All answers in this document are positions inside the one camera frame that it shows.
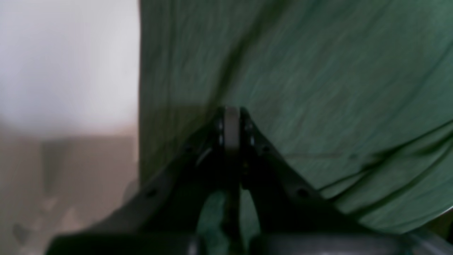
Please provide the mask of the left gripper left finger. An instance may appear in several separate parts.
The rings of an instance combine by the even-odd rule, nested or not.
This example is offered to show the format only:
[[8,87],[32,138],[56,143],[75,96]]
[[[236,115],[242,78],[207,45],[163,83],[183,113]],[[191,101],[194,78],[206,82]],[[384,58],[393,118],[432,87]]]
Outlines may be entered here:
[[219,108],[125,206],[85,230],[56,237],[47,255],[204,255],[196,234],[201,210],[212,192],[233,185],[232,112]]

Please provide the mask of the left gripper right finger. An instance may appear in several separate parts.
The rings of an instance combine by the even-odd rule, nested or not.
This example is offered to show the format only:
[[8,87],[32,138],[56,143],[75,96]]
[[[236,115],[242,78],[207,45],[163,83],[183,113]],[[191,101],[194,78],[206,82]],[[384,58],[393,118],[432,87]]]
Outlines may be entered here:
[[341,213],[291,168],[240,108],[243,187],[251,194],[260,234],[250,255],[412,255],[409,243],[373,231]]

